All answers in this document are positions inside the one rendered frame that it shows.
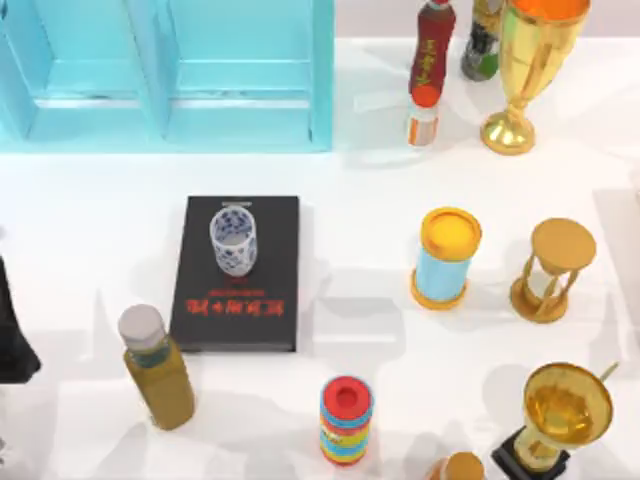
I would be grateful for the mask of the blue and white cup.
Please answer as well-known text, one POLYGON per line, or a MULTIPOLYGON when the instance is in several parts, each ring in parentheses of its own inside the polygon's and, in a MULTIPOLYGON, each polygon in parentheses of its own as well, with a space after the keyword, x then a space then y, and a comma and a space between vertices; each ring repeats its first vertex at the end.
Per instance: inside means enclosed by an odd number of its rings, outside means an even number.
POLYGON ((257 226, 244 206, 228 204, 211 219, 209 234, 220 269, 233 277, 246 276, 258 255, 257 226))

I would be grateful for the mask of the black book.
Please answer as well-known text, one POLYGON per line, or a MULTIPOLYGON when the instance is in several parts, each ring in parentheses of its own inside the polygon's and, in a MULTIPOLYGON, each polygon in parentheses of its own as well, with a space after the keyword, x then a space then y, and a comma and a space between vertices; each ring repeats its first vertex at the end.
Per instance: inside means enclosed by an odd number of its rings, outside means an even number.
POLYGON ((189 197, 170 320, 182 351, 295 351, 299 232, 296 196, 189 197), (210 240, 211 219, 228 204, 256 221, 257 260, 243 277, 220 269, 210 240))

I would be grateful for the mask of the yellow and blue can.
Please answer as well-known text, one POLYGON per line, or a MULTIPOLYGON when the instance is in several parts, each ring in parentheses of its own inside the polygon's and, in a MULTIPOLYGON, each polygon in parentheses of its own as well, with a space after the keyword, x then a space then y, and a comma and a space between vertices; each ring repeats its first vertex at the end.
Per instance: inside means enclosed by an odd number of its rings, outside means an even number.
POLYGON ((466 210, 445 206, 424 217, 421 249, 411 274, 411 293, 419 305, 448 310, 459 303, 481 238, 480 223, 466 210))

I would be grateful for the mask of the small orange and white bottle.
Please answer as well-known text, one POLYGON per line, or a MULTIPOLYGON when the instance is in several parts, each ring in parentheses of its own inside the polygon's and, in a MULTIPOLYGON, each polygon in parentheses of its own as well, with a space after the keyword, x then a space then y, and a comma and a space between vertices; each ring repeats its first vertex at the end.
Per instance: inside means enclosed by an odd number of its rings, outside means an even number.
POLYGON ((439 122, 438 106, 422 107, 411 103, 408 111, 407 141, 413 147, 426 147, 436 138, 439 122))

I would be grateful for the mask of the light blue rack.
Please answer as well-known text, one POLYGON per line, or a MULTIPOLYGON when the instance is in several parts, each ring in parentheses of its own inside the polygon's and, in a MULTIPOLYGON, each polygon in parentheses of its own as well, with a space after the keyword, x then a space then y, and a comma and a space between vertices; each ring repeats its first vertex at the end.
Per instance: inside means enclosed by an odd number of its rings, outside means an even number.
POLYGON ((335 0, 0 0, 0 152, 332 145, 335 0))

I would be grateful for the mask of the red striped can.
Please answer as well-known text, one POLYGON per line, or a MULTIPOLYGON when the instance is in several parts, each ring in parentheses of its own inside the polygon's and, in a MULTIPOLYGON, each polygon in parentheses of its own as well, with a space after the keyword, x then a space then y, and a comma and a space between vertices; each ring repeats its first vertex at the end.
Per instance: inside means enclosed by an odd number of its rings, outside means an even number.
POLYGON ((350 466, 366 454, 374 396, 366 382, 342 375, 331 379, 320 396, 320 448, 338 466, 350 466))

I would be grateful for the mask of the red bottle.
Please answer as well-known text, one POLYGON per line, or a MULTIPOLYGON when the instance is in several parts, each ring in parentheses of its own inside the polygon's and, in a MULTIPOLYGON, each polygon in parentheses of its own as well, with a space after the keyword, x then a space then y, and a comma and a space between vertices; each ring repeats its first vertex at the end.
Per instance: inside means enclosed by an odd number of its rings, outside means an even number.
POLYGON ((447 56, 456 24, 450 0, 427 0, 417 16, 417 45, 408 91, 416 105, 436 106, 446 78, 447 56))

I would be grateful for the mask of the olive bottle with grey cap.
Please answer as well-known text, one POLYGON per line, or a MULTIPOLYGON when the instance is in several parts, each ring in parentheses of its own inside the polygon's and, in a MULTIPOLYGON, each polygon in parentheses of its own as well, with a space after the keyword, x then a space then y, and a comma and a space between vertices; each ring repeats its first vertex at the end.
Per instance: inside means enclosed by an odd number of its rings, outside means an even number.
POLYGON ((195 395, 179 347, 167 333, 160 312, 137 304, 120 316, 123 360, 155 425, 174 430, 195 412, 195 395))

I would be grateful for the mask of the gold hourglass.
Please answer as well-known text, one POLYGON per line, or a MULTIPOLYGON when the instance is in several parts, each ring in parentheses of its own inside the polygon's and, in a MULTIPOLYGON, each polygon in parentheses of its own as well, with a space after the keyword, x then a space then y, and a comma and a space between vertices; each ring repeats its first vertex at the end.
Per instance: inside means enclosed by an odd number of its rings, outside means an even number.
POLYGON ((511 286, 510 301, 523 318, 538 324, 559 320, 569 291, 596 256, 593 235, 568 218, 549 218, 531 234, 532 252, 511 286))

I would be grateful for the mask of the dark green bottle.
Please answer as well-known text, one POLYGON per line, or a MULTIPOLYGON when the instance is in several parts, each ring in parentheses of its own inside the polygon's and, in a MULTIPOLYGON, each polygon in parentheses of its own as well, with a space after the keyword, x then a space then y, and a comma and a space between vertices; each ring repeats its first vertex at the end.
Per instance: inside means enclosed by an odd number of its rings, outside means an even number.
POLYGON ((474 82, 490 80, 498 71, 501 15, 505 0, 474 0, 471 31, 461 70, 474 82))

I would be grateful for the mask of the orange bottle with gold cap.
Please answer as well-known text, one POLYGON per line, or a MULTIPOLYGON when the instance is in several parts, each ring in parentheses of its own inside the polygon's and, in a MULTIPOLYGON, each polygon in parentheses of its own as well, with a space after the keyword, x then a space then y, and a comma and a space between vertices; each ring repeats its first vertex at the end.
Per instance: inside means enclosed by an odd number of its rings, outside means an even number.
POLYGON ((472 452, 457 452, 437 460, 424 480, 485 480, 485 468, 472 452))

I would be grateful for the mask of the tall gold trophy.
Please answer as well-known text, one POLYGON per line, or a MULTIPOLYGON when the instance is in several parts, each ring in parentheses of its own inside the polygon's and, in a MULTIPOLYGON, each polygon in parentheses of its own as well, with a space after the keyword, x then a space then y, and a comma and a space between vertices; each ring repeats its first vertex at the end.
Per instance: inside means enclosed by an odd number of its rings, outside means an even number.
POLYGON ((525 110, 556 77, 590 7, 591 0, 506 0, 499 73, 507 104, 481 127, 481 139, 488 148, 502 155, 533 148, 535 129, 525 110))

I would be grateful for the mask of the gold trophy on black base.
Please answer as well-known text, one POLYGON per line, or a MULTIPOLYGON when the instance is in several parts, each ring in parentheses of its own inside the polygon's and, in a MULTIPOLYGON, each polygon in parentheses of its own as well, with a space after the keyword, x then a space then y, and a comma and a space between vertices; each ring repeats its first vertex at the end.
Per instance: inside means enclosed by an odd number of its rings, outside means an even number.
POLYGON ((524 426, 492 452, 509 480, 558 480, 572 450, 601 438, 613 419, 604 382, 617 362, 599 376, 567 362, 536 369, 523 390, 524 426))

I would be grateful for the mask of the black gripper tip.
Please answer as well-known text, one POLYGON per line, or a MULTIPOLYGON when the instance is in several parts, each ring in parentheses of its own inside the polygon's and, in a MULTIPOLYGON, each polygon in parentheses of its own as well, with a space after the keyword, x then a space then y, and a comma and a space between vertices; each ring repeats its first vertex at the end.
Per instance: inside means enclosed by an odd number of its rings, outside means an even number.
POLYGON ((26 384, 40 369, 40 359, 18 323, 0 256, 0 385, 26 384))

